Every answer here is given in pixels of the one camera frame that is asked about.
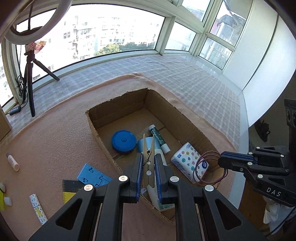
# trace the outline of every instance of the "tripod leg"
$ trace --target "tripod leg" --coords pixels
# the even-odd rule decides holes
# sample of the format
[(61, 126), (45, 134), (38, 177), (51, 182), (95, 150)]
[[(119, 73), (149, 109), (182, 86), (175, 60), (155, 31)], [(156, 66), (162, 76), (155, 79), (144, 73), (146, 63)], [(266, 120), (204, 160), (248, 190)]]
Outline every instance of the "tripod leg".
[(48, 68), (46, 68), (40, 61), (38, 61), (37, 59), (34, 59), (33, 62), (39, 68), (41, 68), (43, 71), (45, 71), (46, 73), (48, 73), (51, 77), (53, 77), (55, 80), (59, 80), (59, 78), (53, 72), (51, 72)]
[(24, 82), (23, 82), (23, 93), (22, 93), (22, 103), (26, 101), (26, 89), (27, 89), (27, 66), (25, 68)]
[(31, 115), (32, 117), (34, 117), (35, 107), (34, 107), (34, 99), (33, 99), (32, 68), (33, 68), (33, 63), (27, 62), (26, 70), (27, 70), (27, 82), (28, 82), (28, 100), (29, 100)]

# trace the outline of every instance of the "glue stick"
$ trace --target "glue stick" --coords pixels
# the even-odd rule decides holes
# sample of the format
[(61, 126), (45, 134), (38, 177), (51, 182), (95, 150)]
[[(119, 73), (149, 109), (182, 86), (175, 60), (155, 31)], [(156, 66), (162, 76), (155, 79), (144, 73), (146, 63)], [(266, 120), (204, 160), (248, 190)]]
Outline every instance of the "glue stick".
[(155, 138), (158, 140), (161, 150), (164, 154), (168, 153), (170, 151), (168, 145), (160, 135), (159, 131), (156, 129), (155, 125), (149, 126), (149, 130), (152, 134), (154, 134)]
[(15, 171), (18, 171), (20, 169), (20, 166), (18, 165), (18, 163), (15, 161), (15, 159), (12, 157), (12, 155), (10, 155), (9, 153), (6, 154), (8, 161), (10, 163), (10, 165), (13, 167), (13, 169)]

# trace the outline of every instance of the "wooden clothespin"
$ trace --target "wooden clothespin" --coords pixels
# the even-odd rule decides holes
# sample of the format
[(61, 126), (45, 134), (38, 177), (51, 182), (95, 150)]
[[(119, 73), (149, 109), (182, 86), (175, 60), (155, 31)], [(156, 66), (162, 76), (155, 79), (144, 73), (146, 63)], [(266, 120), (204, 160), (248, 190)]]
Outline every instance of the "wooden clothespin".
[(147, 148), (145, 134), (143, 134), (143, 187), (147, 187), (148, 184), (154, 188), (155, 180), (154, 180), (154, 135), (152, 137), (150, 150)]

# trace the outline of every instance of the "green label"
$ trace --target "green label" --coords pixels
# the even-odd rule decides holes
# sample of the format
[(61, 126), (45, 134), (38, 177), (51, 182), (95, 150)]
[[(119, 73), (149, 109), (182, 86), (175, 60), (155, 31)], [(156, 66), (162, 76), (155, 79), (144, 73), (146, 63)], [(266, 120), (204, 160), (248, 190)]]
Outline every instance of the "green label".
[(163, 138), (161, 137), (160, 133), (158, 132), (158, 130), (156, 129), (156, 127), (153, 127), (150, 132), (152, 134), (155, 135), (155, 138), (158, 140), (159, 145), (162, 146), (165, 144), (165, 141), (163, 140)]

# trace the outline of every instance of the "yellow ruler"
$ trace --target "yellow ruler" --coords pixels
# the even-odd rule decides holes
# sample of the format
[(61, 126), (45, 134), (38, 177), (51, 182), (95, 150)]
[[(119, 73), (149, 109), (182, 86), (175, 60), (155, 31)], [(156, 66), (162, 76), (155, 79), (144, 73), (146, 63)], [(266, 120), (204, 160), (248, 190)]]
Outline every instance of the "yellow ruler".
[(4, 198), (3, 198), (3, 192), (0, 191), (0, 210), (4, 210)]
[(68, 202), (81, 188), (84, 187), (78, 180), (63, 180), (63, 202)]

